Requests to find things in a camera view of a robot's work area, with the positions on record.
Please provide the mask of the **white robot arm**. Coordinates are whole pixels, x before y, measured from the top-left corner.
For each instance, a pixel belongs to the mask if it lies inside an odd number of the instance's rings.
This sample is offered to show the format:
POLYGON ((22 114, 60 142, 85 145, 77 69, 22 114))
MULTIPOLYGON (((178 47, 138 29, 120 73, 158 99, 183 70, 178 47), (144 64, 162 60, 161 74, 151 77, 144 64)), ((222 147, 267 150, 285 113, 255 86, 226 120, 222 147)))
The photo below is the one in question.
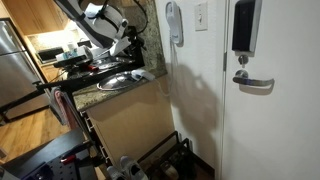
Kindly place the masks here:
POLYGON ((116 55, 128 48, 144 29, 137 31, 130 26, 120 10, 108 4, 89 3, 85 10, 80 5, 82 0, 54 0, 67 17, 86 34, 96 46, 104 48, 111 55, 116 55))

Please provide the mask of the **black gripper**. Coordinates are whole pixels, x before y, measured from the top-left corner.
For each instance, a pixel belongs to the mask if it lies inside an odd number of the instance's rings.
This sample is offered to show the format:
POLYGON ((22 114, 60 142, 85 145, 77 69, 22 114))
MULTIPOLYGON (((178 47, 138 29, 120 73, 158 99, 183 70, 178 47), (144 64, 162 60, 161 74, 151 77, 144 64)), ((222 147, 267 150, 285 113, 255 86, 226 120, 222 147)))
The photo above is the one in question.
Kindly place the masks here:
POLYGON ((143 38, 141 38, 138 35, 138 32, 135 26, 128 26, 127 29, 125 30, 125 35, 129 37, 129 42, 131 43, 129 48, 131 50, 135 48, 142 48, 143 50, 146 49, 145 41, 143 38))

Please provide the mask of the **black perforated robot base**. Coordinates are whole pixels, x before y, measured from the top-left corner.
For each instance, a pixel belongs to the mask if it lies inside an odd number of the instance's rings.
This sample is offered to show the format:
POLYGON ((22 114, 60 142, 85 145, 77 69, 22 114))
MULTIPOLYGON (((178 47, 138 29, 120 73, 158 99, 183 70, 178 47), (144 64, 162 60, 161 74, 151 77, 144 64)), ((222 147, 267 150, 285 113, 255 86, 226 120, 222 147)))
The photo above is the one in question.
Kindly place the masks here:
POLYGON ((76 128, 1 166, 0 180, 97 180, 86 148, 62 162, 72 148, 84 143, 76 128))

